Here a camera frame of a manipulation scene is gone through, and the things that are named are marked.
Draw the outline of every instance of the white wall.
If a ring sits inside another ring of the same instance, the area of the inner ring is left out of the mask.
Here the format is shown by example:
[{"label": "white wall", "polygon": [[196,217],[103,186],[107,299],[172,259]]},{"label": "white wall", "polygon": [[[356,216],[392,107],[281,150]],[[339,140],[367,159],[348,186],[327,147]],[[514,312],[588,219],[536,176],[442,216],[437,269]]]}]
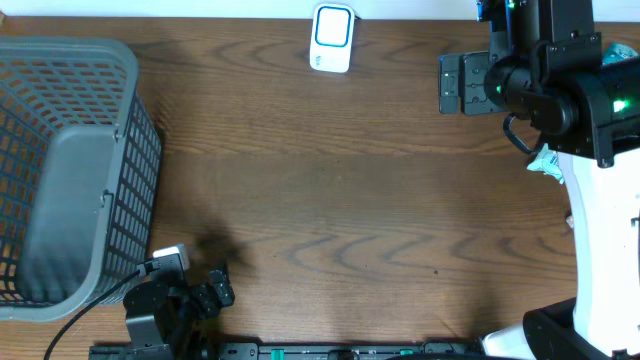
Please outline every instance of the white wall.
[{"label": "white wall", "polygon": [[[309,19],[322,0],[2,0],[7,15]],[[363,19],[475,19],[475,0],[341,0]],[[640,0],[593,0],[598,21],[640,22]]]}]

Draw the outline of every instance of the gray plastic basket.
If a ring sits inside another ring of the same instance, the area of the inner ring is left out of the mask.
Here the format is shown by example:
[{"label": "gray plastic basket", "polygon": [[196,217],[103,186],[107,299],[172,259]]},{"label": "gray plastic basket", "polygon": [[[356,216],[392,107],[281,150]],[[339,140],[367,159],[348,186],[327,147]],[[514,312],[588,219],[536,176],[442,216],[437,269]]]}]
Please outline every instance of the gray plastic basket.
[{"label": "gray plastic basket", "polygon": [[161,145],[137,79],[116,41],[0,37],[0,320],[68,315],[144,259]]}]

